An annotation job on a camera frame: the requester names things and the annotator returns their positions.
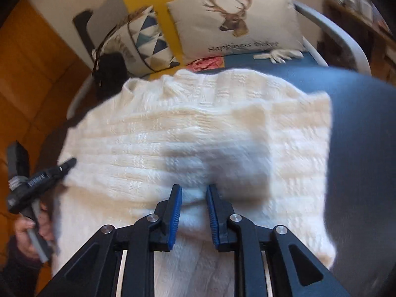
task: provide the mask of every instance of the human hand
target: human hand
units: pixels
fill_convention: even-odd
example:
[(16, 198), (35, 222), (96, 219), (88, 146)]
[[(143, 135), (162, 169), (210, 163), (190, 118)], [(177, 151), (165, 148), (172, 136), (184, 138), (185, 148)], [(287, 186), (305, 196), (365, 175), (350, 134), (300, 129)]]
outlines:
[[(38, 225), (39, 235), (41, 235), (47, 241), (54, 240), (52, 223), (47, 213), (47, 207), (44, 204), (41, 204), (41, 213), (38, 216)], [(15, 221), (15, 237), (17, 240), (17, 248), (29, 259), (39, 259), (39, 255), (30, 241), (29, 235), (27, 233), (27, 230), (33, 229), (34, 226), (34, 221), (24, 216), (20, 216), (19, 219)]]

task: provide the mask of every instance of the geometric pattern pillow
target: geometric pattern pillow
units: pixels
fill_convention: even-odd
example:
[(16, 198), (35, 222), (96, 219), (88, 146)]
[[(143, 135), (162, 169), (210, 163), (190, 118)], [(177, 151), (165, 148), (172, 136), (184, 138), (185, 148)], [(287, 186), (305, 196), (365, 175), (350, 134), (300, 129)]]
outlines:
[(152, 6), (132, 12), (104, 41), (100, 54), (119, 52), (130, 77), (176, 67), (174, 57)]
[(165, 40), (153, 6), (129, 22), (128, 29), (140, 56), (153, 71), (180, 65)]

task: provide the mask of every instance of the deer print pillow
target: deer print pillow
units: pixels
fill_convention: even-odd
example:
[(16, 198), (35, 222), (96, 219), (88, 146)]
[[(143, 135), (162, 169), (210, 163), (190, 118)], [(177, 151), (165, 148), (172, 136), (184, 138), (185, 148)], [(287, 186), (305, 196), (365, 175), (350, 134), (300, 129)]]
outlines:
[(174, 0), (183, 61), (270, 49), (303, 51), (292, 0)]

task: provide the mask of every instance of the black bag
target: black bag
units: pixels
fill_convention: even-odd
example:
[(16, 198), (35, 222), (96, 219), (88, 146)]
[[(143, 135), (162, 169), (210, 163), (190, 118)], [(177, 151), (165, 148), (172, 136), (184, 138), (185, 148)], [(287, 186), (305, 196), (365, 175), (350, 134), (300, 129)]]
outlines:
[(97, 56), (93, 76), (98, 101), (103, 102), (118, 94), (129, 78), (121, 53)]

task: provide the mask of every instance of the white knit sweater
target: white knit sweater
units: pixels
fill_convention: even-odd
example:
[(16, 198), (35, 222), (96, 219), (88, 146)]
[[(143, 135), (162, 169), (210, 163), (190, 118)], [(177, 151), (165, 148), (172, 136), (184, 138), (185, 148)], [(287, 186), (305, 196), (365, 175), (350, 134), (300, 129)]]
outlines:
[(232, 295), (232, 255), (211, 243), (209, 183), (255, 224), (286, 225), (330, 267), (330, 129), (327, 94), (252, 70), (128, 80), (69, 129), (59, 161), (74, 156), (77, 165), (58, 197), (54, 272), (103, 224), (126, 226), (151, 213), (174, 183), (183, 207), (173, 251), (156, 254), (156, 296)]

